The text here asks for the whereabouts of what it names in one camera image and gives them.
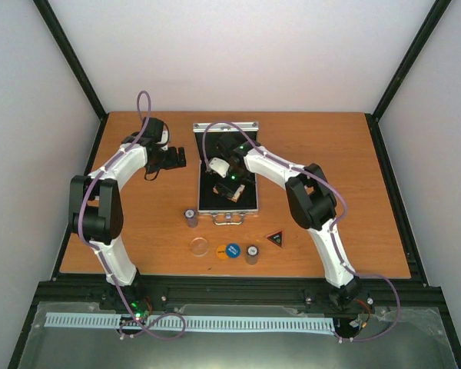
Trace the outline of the aluminium poker case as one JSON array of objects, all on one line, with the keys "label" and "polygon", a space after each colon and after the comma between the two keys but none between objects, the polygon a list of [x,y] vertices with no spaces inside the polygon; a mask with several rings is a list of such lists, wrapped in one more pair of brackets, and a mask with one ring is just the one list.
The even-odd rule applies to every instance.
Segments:
[{"label": "aluminium poker case", "polygon": [[235,148],[244,148],[247,134],[257,140],[257,121],[194,123],[200,157],[197,213],[217,226],[235,226],[259,209],[257,178],[240,166]]}]

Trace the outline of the red playing card deck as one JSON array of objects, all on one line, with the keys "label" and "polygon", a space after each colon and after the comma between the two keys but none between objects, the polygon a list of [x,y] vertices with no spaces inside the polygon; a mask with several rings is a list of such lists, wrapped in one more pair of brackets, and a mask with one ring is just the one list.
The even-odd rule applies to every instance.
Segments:
[{"label": "red playing card deck", "polygon": [[238,202],[245,189],[244,184],[233,184],[230,191],[230,200]]}]

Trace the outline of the brown black chip stack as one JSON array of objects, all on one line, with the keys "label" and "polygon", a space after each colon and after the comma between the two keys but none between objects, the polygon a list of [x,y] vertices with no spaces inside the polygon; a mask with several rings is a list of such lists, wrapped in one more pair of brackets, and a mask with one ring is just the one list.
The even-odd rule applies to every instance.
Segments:
[{"label": "brown black chip stack", "polygon": [[259,257],[259,248],[256,245],[250,245],[247,247],[245,260],[249,265],[255,265]]}]

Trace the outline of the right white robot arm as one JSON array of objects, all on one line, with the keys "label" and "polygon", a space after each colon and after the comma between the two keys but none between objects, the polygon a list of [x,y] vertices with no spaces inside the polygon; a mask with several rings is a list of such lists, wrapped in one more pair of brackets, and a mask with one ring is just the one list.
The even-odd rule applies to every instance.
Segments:
[{"label": "right white robot arm", "polygon": [[248,137],[238,140],[231,133],[218,139],[215,147],[228,169],[216,168],[213,158],[208,162],[210,170],[233,181],[260,175],[285,190],[292,218],[311,236],[323,263],[330,303],[338,311],[346,310],[360,293],[361,283],[339,236],[339,193],[328,184],[321,167],[293,163]]}]

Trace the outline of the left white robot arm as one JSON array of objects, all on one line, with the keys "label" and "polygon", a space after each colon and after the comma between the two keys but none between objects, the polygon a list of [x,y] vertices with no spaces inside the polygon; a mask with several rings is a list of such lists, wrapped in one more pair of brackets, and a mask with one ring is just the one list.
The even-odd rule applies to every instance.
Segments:
[{"label": "left white robot arm", "polygon": [[162,170],[184,168],[184,149],[170,147],[169,141],[165,122],[144,118],[141,130],[127,136],[100,168],[70,182],[68,226],[94,251],[107,282],[121,286],[117,299],[131,310],[143,304],[144,289],[133,283],[138,270],[121,238],[121,189],[141,169],[144,179],[153,181]]}]

